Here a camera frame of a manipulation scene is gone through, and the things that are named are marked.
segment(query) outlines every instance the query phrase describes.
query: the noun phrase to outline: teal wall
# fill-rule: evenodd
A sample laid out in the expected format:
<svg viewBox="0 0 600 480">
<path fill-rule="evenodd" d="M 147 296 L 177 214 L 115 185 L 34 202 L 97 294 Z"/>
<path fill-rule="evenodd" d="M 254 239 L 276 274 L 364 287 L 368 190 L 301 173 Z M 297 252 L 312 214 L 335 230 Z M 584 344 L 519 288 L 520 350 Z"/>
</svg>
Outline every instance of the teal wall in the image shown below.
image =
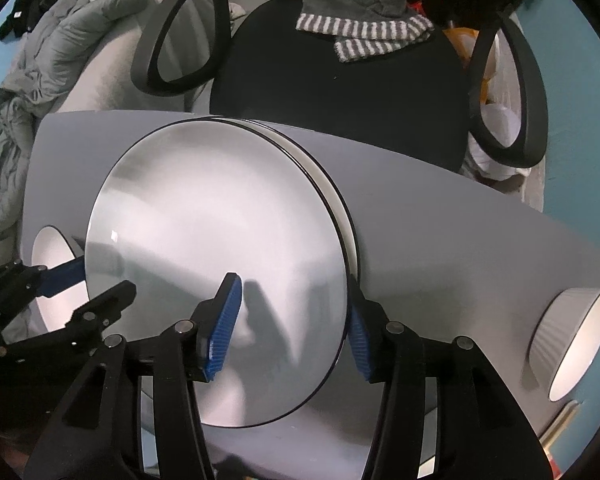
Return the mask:
<svg viewBox="0 0 600 480">
<path fill-rule="evenodd" d="M 544 211 L 600 246 L 600 40 L 571 0 L 518 10 L 549 107 Z M 600 425 L 600 352 L 573 393 L 582 407 L 552 447 L 567 469 Z"/>
</svg>

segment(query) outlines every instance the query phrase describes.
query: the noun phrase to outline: gray and white striped fabric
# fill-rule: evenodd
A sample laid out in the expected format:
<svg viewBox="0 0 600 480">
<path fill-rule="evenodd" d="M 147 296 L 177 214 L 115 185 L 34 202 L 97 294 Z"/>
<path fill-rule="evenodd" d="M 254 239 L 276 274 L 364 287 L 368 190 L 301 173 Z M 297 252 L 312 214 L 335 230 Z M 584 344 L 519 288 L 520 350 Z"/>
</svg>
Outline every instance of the gray and white striped fabric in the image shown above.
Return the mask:
<svg viewBox="0 0 600 480">
<path fill-rule="evenodd" d="M 296 29 L 336 36 L 334 48 L 338 59 L 350 62 L 425 41 L 433 31 L 433 24 L 415 11 L 406 20 L 385 22 L 362 22 L 303 12 Z"/>
</svg>

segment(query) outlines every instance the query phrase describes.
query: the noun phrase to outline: table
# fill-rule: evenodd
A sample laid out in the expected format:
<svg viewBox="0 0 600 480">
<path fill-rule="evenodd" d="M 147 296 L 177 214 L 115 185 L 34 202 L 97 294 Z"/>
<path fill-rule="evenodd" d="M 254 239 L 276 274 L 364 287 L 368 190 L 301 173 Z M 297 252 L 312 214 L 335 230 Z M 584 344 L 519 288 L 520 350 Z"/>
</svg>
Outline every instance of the table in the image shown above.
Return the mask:
<svg viewBox="0 0 600 480">
<path fill-rule="evenodd" d="M 24 262 L 45 225 L 84 242 L 98 191 L 120 156 L 152 130 L 190 117 L 130 110 L 48 115 L 30 160 Z M 276 128 L 304 146 L 340 189 L 358 233 L 366 296 L 421 336 L 475 339 L 540 433 L 562 403 L 549 402 L 534 379 L 528 345 L 558 293 L 600 286 L 600 250 L 457 174 L 353 140 Z M 205 428 L 212 459 L 237 457 L 261 478 L 359 479 L 381 391 L 362 380 L 345 346 L 325 385 L 291 415 L 257 428 Z"/>
</svg>

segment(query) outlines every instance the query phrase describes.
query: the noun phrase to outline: plate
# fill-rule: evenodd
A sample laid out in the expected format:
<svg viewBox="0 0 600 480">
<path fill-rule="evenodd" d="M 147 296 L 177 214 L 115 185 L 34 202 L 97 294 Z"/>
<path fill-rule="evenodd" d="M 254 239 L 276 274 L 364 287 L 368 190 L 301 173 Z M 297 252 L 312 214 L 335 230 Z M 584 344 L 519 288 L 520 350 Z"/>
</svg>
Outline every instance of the plate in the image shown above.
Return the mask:
<svg viewBox="0 0 600 480">
<path fill-rule="evenodd" d="M 349 210 L 347 209 L 347 205 L 345 204 L 340 191 L 329 174 L 324 171 L 324 168 L 302 146 L 296 144 L 294 140 L 266 124 L 243 119 L 224 119 L 224 121 L 241 124 L 246 128 L 256 130 L 258 133 L 263 134 L 267 139 L 275 142 L 292 156 L 309 174 L 327 201 L 329 209 L 333 212 L 336 222 L 338 223 L 338 228 L 344 239 L 349 270 L 353 277 L 358 279 L 358 274 L 360 272 L 360 256 L 358 251 L 358 239 L 356 238 L 353 221 L 351 220 L 351 215 L 349 214 Z"/>
<path fill-rule="evenodd" d="M 46 226 L 40 229 L 33 241 L 31 265 L 44 265 L 48 269 L 53 269 L 60 264 L 82 256 L 81 253 L 82 250 L 77 243 L 64 238 L 62 233 L 55 227 Z M 74 310 L 87 303 L 89 297 L 86 284 L 80 282 L 52 298 L 42 296 L 34 301 L 38 305 L 46 329 L 52 332 L 64 328 L 64 325 L 71 319 Z"/>
<path fill-rule="evenodd" d="M 106 333 L 159 334 L 227 272 L 244 298 L 222 373 L 195 383 L 204 424 L 255 426 L 304 404 L 342 347 L 349 268 L 319 188 L 277 144 L 218 120 L 156 130 L 109 173 L 88 227 L 95 297 L 121 280 L 134 303 Z"/>
</svg>

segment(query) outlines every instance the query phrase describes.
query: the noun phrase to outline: gray garment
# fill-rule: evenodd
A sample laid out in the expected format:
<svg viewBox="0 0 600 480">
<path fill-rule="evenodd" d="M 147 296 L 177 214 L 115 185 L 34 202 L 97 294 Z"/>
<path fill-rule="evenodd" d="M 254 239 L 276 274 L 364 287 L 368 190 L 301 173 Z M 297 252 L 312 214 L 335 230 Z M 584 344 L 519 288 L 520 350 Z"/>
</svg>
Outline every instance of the gray garment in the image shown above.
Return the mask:
<svg viewBox="0 0 600 480">
<path fill-rule="evenodd" d="M 336 36 L 338 58 L 347 62 L 424 41 L 433 24 L 407 0 L 302 0 L 296 29 Z"/>
<path fill-rule="evenodd" d="M 0 85 L 0 265 L 15 256 L 35 124 L 74 86 L 100 39 L 149 0 L 59 0 Z"/>
</svg>

